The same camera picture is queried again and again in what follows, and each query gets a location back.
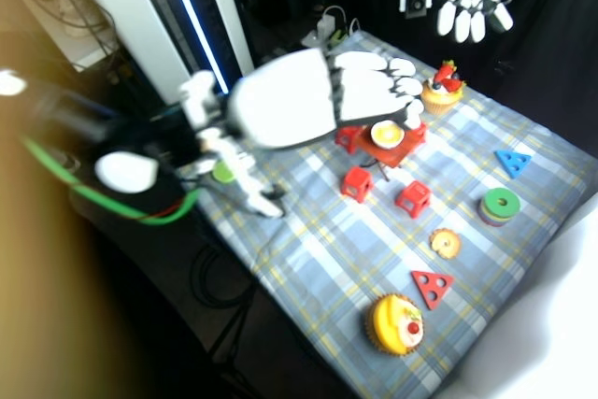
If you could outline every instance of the plaid tablecloth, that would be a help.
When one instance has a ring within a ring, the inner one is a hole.
[[[337,51],[346,50],[406,57],[367,33],[353,35]],[[414,63],[421,79],[433,74],[432,68]],[[241,212],[218,195],[200,198],[231,249],[363,397],[429,396],[511,294],[598,170],[598,161],[588,154],[471,89],[450,113],[423,118],[430,127],[427,143],[402,168],[388,171],[391,182],[372,169],[376,187],[362,205],[343,197],[339,183],[367,157],[347,155],[331,138],[299,150],[254,153],[261,177],[289,192],[283,220]],[[495,150],[533,159],[517,179],[510,179]],[[413,179],[433,192],[431,207],[417,220],[393,204]],[[496,229],[480,220],[476,206],[488,189],[499,186],[520,197],[521,212]],[[428,239],[437,228],[461,235],[463,248],[456,259],[443,260],[430,250]],[[436,310],[426,308],[412,270],[455,278]],[[377,351],[363,328],[365,310],[390,292],[409,296],[423,311],[423,342],[406,357]]]

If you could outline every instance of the green cable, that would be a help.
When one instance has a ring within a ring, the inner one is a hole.
[[[97,205],[114,212],[116,214],[122,215],[128,219],[139,220],[140,223],[151,225],[151,226],[162,226],[165,224],[172,223],[184,217],[195,205],[197,198],[199,197],[199,189],[195,189],[187,193],[185,198],[180,205],[180,208],[177,209],[171,215],[166,217],[148,217],[148,214],[142,212],[140,210],[134,209],[123,203],[120,203],[112,198],[105,196],[104,194],[95,191],[94,189],[81,185],[80,181],[77,177],[75,177],[72,173],[62,167],[54,158],[52,158],[44,149],[42,149],[39,145],[36,144],[30,138],[24,138],[23,144],[25,147],[31,151],[31,153],[36,157],[36,159],[44,165],[54,176],[56,176],[61,181],[65,182],[66,184],[71,184],[71,189],[75,192],[79,193],[80,195],[84,196],[88,200],[93,201]]]

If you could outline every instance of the green ring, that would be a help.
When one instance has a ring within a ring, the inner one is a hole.
[[[235,180],[235,175],[223,161],[218,161],[212,170],[212,177],[222,184],[230,184]]]
[[[501,219],[500,217],[496,217],[494,214],[491,214],[490,211],[486,208],[484,201],[479,202],[479,207],[481,208],[484,216],[489,220],[497,221],[500,223],[508,223],[513,219],[513,217],[509,217],[508,219]]]
[[[520,211],[521,203],[512,191],[499,187],[486,193],[484,206],[498,219],[512,219]]]

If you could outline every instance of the cupcake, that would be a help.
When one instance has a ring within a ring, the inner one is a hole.
[[[387,294],[367,312],[367,334],[374,345],[392,355],[413,352],[423,339],[421,311],[401,294]]]
[[[428,112],[444,114],[463,98],[464,87],[455,63],[445,61],[432,78],[424,81],[421,100]]]

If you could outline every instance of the red triangle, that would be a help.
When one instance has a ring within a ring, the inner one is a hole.
[[[411,276],[413,276],[415,283],[418,284],[421,296],[423,296],[423,300],[430,310],[434,310],[438,306],[440,300],[454,280],[453,277],[449,275],[437,275],[436,273],[426,273],[425,271],[412,271]],[[438,285],[438,280],[444,282],[441,282],[441,284],[443,284],[442,287]],[[433,293],[430,296],[434,299],[431,299],[428,296],[428,293]]]

